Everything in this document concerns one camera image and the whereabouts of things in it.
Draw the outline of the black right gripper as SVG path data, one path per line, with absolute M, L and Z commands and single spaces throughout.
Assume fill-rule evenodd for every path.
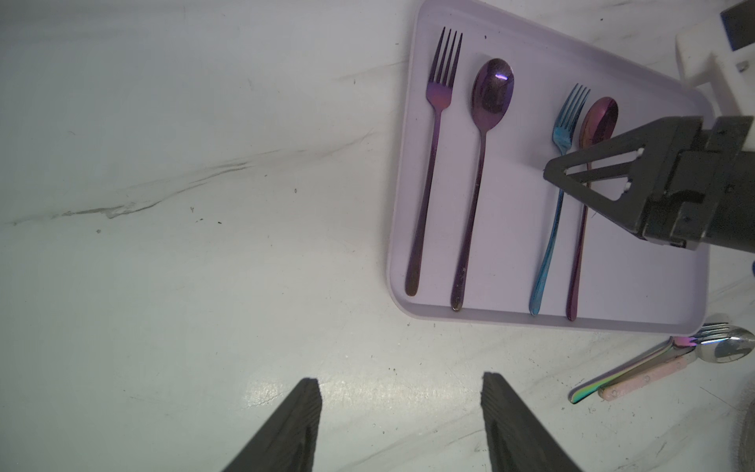
M 636 237 L 754 252 L 752 116 L 665 117 L 551 159 L 544 179 Z

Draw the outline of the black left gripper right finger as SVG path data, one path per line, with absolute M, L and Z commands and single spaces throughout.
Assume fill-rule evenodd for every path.
M 493 471 L 580 469 L 502 375 L 483 375 L 481 407 Z

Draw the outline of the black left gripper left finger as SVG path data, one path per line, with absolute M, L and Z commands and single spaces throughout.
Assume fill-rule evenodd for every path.
M 302 379 L 224 471 L 312 471 L 321 414 L 318 380 Z

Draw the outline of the dark purple metal spoon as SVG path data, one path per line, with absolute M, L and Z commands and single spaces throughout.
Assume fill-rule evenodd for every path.
M 450 295 L 450 307 L 454 312 L 460 312 L 464 304 L 475 218 L 484 173 L 487 135 L 491 129 L 499 125 L 509 109 L 514 82 L 511 66 L 503 59 L 493 58 L 481 67 L 473 84 L 471 117 L 479 135 L 479 155 L 470 208 Z

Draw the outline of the purple metal fork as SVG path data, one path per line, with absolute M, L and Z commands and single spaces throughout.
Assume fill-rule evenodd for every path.
M 410 257 L 405 278 L 405 293 L 413 297 L 418 293 L 424 253 L 427 217 L 430 206 L 438 141 L 442 127 L 442 112 L 450 107 L 457 72 L 463 35 L 454 29 L 443 28 L 438 39 L 426 88 L 426 99 L 434 111 L 434 126 L 425 186 L 417 218 Z

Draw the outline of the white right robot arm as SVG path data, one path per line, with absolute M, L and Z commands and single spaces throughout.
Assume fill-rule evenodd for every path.
M 712 87 L 722 112 L 666 117 L 550 160 L 544 178 L 639 239 L 692 250 L 754 250 L 754 4 L 676 37 L 684 84 Z

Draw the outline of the lavender plastic tray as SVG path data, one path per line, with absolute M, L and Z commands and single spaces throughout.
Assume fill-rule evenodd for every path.
M 404 285 L 425 186 L 434 111 L 426 99 L 442 29 L 463 43 L 440 141 L 418 293 Z M 513 97 L 487 135 L 463 308 L 450 295 L 479 155 L 471 92 L 481 67 L 505 60 Z M 617 131 L 668 116 L 714 117 L 703 94 L 583 41 L 477 1 L 427 1 L 418 13 L 389 238 L 387 278 L 395 304 L 426 319 L 689 334 L 706 311 L 709 250 L 635 238 L 543 177 L 558 153 L 552 126 L 569 92 L 619 105 Z

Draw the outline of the rainbow handled fork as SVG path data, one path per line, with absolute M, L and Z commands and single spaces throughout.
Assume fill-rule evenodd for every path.
M 665 343 L 652 348 L 646 353 L 607 373 L 599 375 L 591 381 L 587 381 L 586 383 L 582 383 L 582 385 L 578 385 L 578 387 L 574 387 L 574 389 L 568 393 L 568 400 L 570 403 L 576 404 L 586 397 L 593 395 L 596 391 L 599 391 L 601 387 L 605 387 L 611 382 L 616 381 L 629 373 L 633 373 L 643 366 L 647 366 L 649 363 L 662 358 L 666 354 L 672 353 L 674 350 L 696 348 L 704 344 L 721 341 L 730 331 L 731 325 L 729 323 L 713 323 L 703 324 L 698 332 L 690 334 L 690 336 L 672 336 Z

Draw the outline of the pink handled silver spoon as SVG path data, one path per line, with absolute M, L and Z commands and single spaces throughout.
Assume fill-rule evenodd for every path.
M 725 364 L 735 362 L 753 350 L 754 334 L 744 328 L 733 328 L 727 339 L 704 344 L 684 355 L 676 355 L 663 364 L 599 389 L 598 395 L 603 400 L 612 401 L 679 372 L 698 359 L 712 364 Z

